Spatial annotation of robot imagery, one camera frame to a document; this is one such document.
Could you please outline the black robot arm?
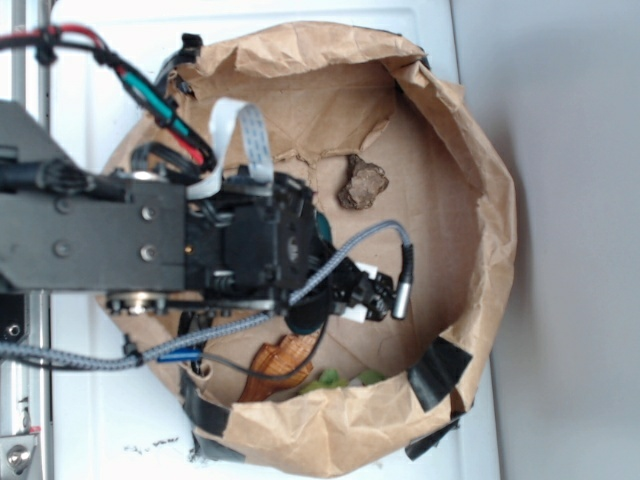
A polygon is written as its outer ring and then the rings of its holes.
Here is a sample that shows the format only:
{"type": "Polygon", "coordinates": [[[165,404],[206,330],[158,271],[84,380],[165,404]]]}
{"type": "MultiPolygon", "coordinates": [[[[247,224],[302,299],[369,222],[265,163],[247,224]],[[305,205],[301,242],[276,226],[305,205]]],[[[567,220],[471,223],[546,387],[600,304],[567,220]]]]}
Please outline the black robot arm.
{"type": "Polygon", "coordinates": [[[249,168],[197,193],[185,176],[79,168],[1,105],[1,289],[91,291],[115,312],[284,313],[324,253],[312,191],[249,168]]]}

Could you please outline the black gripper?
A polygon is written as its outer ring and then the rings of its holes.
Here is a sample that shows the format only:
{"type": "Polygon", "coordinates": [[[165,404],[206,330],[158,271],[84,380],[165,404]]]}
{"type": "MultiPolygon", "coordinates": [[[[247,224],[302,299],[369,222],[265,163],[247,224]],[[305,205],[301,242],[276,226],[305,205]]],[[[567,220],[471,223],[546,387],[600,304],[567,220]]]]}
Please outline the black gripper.
{"type": "Polygon", "coordinates": [[[319,256],[314,192],[277,172],[259,184],[242,169],[186,217],[185,288],[208,307],[284,312],[319,256]]]}

